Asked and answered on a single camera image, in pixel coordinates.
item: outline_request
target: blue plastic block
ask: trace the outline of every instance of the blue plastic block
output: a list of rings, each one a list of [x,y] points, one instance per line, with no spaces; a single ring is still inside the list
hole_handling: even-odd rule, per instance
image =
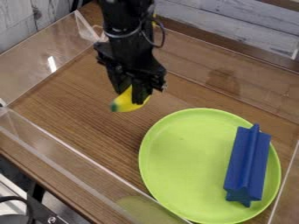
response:
[[[227,201],[238,201],[246,207],[263,197],[270,141],[271,136],[259,131],[258,124],[251,129],[238,128],[224,189]]]

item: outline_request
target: wooden table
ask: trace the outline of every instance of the wooden table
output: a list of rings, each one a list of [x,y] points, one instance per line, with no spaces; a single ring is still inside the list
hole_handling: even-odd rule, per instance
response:
[[[100,23],[95,4],[83,9],[83,14],[92,25]],[[188,108],[223,109],[259,123],[272,135],[286,173],[299,139],[296,74],[176,32],[168,32],[167,46],[155,54],[170,68],[170,87],[163,94],[155,92],[136,112],[109,112],[116,94],[92,49],[24,95],[11,109],[144,192],[138,169],[142,139],[159,119]],[[65,178],[65,173],[53,170],[5,136],[0,140],[3,155],[92,222],[127,223],[103,207],[87,188]],[[35,144],[48,153],[47,143]],[[60,161],[60,166],[72,169],[87,183],[103,184],[89,164],[76,155],[52,149],[47,157]],[[271,207],[247,223],[267,223],[270,213]]]

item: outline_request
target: green plate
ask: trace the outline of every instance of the green plate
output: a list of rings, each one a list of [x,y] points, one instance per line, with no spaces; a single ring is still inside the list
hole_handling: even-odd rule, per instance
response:
[[[162,205],[190,221],[239,223],[275,199],[282,172],[271,145],[263,200],[251,208],[226,201],[223,184],[238,126],[252,124],[231,113],[196,108],[168,115],[146,134],[139,154],[144,184]]]

